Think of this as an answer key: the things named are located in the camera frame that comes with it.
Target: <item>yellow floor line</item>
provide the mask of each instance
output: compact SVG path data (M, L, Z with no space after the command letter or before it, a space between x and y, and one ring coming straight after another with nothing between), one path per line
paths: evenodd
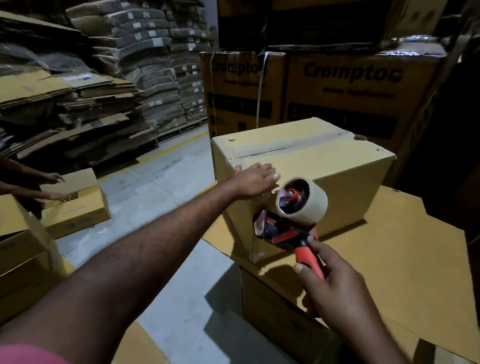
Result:
M145 158L140 158L140 159L138 159L138 163L137 163L137 164L134 164L133 166L130 166L130 167L127 167L127 168L135 167L135 166L138 166L139 164L148 162L149 160L151 160L151 159L154 158L154 157L158 157L158 156L164 155L164 154L166 154L166 153L168 153L168 152L171 152L172 150L175 150L175 149L180 148L181 146L184 146L184 145L186 145L186 144L188 144L188 143L190 143L190 142L193 142L193 141L195 141L195 140L197 140L197 139L200 139L200 138L204 137L205 135L208 135L208 132L204 132L204 133L198 134L197 136L194 136L194 137L192 137L192 138L190 138L190 139L185 140L184 142L181 142L181 143L178 143L178 144L176 144L176 145L174 145L174 146L171 146L170 148L167 148L167 149L164 149L164 150L160 150L159 152L157 152L157 153L155 153L155 154L152 154L151 156L148 156L148 157L145 157ZM110 176L113 175L113 174L120 173L120 172L124 171L125 169L126 169L126 168L123 168L123 169L120 169L120 170L115 171L115 172L113 172L113 173L107 174L106 176L100 177L98 180L101 181L101 180L103 180L103 179L105 179L105 178L107 178L107 177L110 177Z

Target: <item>warehouse floor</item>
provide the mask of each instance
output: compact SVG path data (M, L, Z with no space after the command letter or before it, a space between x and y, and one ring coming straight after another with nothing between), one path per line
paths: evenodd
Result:
M138 161L100 179L111 220L57 240L75 267L215 181L206 125ZM139 322L172 364L294 363L243 320L239 271L203 240ZM437 350L435 362L468 363L444 350Z

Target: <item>wooden pallet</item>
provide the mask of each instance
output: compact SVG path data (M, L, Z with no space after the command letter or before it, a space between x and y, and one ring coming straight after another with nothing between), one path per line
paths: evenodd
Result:
M208 118L204 117L201 119L198 119L196 121L188 122L186 124L183 124L181 126L177 126L176 128L164 131L162 133L157 134L157 143L162 143L167 140L170 140L171 138L174 138L178 135L182 135L188 132L191 132L192 130L200 128L202 125L205 125L208 123Z

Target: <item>tape roll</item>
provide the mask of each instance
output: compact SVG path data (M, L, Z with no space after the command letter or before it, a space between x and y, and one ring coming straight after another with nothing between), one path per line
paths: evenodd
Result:
M299 188L302 186L305 193L303 198L307 198L304 206L297 212L288 214L285 213L280 207L280 198L285 196L289 188ZM275 203L278 215L284 218L288 218L297 224L303 226L312 226L317 224L327 212L328 198L323 189L318 187L315 183L305 178L293 178L285 183L276 197Z

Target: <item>red handle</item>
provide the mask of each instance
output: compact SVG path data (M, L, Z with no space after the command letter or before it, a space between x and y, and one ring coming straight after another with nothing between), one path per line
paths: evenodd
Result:
M320 279L325 280L324 273L320 268L317 257L309 247L301 246L295 248L295 259L297 260L297 263L304 264L310 267L313 272L320 277Z

